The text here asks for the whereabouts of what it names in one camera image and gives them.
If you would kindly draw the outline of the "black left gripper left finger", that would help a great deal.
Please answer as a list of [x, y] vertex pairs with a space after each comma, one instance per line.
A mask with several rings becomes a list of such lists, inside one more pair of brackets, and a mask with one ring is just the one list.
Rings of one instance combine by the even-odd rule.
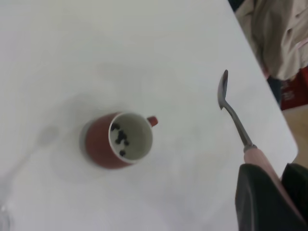
[[306, 231], [267, 173], [259, 166], [239, 168], [235, 208], [240, 231]]

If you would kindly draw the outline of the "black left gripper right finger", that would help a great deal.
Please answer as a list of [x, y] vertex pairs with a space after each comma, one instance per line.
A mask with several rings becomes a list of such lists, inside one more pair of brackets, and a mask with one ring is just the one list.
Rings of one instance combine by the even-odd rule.
[[308, 169], [299, 164], [287, 164], [282, 185], [304, 219], [308, 219]]

